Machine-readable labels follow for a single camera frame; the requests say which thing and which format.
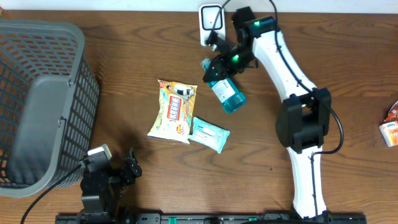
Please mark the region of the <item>blue mouthwash bottle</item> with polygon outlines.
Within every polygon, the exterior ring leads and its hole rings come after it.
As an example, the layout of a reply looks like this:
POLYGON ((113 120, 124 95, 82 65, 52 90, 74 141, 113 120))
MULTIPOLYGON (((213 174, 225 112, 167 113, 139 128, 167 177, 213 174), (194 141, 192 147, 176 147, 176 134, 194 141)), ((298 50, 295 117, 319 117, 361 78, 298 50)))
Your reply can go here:
POLYGON ((240 92, 230 78, 209 82, 208 86, 219 99, 226 113, 233 113, 246 103, 246 97, 240 92))

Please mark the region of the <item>yellow chips snack bag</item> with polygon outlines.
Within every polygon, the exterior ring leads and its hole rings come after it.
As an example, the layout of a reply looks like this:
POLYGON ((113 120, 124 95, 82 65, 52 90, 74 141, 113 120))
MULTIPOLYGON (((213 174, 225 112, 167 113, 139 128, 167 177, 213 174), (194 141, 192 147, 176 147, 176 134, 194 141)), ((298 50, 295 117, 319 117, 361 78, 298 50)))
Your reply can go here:
POLYGON ((165 80, 158 82, 159 112, 147 135, 189 144, 197 86, 165 80))

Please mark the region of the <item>light blue wet wipes pack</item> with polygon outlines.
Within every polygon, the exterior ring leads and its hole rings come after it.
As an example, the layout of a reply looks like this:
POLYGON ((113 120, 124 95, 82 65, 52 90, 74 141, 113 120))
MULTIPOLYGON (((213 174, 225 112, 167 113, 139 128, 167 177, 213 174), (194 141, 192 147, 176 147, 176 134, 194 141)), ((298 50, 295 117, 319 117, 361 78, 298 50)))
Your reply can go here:
POLYGON ((192 133, 188 138, 210 147, 218 154, 221 154, 229 135, 229 130, 215 126, 198 117, 194 117, 192 133))

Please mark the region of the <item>brown Top chocolate bar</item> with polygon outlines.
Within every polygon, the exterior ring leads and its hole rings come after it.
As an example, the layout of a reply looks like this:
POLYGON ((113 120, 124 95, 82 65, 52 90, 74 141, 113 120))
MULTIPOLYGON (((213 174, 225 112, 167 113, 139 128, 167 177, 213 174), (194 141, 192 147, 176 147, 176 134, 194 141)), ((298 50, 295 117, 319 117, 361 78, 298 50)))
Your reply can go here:
POLYGON ((398 112, 398 101, 396 101, 392 105, 384 121, 385 122, 397 121, 397 112, 398 112))

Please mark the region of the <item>small orange white tissue pack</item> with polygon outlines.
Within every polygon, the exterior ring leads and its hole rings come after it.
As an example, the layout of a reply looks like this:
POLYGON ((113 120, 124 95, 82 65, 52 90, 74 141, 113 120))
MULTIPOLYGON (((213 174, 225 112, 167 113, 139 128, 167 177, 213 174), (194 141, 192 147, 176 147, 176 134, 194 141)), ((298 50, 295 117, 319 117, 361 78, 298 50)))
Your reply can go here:
POLYGON ((397 121, 384 123, 380 125, 379 129, 389 147, 397 145, 397 121))

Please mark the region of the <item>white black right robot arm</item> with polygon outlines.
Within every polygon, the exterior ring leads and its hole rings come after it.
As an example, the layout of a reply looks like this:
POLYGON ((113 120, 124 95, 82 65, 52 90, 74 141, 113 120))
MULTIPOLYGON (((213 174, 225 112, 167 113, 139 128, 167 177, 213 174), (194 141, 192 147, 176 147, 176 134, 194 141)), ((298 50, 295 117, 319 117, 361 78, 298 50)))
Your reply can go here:
POLYGON ((326 212, 322 195, 320 157, 328 134, 331 95, 319 89, 303 73, 287 48, 276 16, 256 18, 250 7, 233 14, 238 43, 230 47, 224 37, 223 8, 202 19, 202 44, 219 50, 212 60, 203 62, 203 81, 224 84, 243 73, 252 61, 262 65, 281 100, 275 124, 277 137, 289 153, 294 178, 294 212, 302 220, 318 220, 326 212))

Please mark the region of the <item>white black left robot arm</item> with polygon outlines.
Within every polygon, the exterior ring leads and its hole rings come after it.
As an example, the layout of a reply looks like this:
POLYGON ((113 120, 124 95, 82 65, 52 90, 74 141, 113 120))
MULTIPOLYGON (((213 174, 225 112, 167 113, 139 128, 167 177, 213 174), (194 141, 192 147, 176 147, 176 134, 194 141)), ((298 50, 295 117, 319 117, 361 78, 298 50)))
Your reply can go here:
POLYGON ((117 223, 122 217, 122 191, 142 175, 133 148, 126 153, 121 167, 112 168, 111 158, 109 147, 103 144, 90 149, 81 161, 85 170, 80 188, 86 223, 117 223))

